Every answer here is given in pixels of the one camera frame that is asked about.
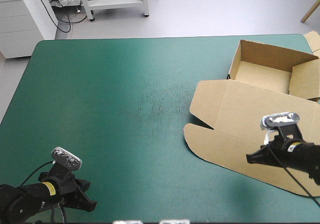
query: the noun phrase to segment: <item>wooden stick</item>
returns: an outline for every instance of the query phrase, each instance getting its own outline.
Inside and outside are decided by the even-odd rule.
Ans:
[[[304,17],[302,17],[301,22],[305,23],[305,21],[311,16],[312,13],[318,8],[320,5],[320,0],[316,0],[316,2],[312,5],[312,7],[306,12]]]

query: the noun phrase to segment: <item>white cabinet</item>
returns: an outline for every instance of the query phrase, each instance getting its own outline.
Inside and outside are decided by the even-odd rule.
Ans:
[[[48,0],[42,0],[55,24]],[[0,0],[0,52],[5,58],[31,56],[38,42],[54,40],[57,27],[40,0]]]

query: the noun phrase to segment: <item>yellow label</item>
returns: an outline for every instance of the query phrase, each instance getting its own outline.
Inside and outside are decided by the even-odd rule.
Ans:
[[[45,182],[41,182],[41,183],[46,185],[46,187],[49,189],[50,196],[54,196],[56,194],[56,189],[55,189],[54,185],[52,185],[50,182],[45,181]]]

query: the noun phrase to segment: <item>grey floor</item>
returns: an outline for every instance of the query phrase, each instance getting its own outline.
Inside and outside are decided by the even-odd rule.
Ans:
[[[316,0],[149,0],[150,16],[142,7],[101,10],[95,21],[73,25],[56,39],[158,38],[320,32],[320,8],[307,20],[301,17]],[[76,14],[69,8],[73,21]],[[61,24],[62,29],[68,26]],[[17,88],[29,58],[5,59],[0,54],[0,121]]]

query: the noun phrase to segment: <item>flattened cardboard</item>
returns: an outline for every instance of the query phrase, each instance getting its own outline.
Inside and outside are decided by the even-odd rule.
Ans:
[[[251,154],[263,144],[266,132],[261,131],[262,116],[296,112],[298,126],[307,142],[320,143],[320,106],[299,97],[270,91],[236,80],[200,81],[195,90],[190,112],[208,124],[209,129],[185,125],[184,138],[200,158],[262,182],[306,196],[280,167],[247,163]],[[291,170],[314,196],[320,188],[308,174]]]
[[[275,92],[309,99],[319,98],[320,80],[318,72],[303,72],[308,76],[300,79],[314,79],[304,85],[304,92],[301,92],[298,80],[291,82],[293,67],[314,61],[319,62],[319,57],[309,53],[268,45],[248,40],[240,40],[235,52],[229,75],[232,80],[265,88]]]

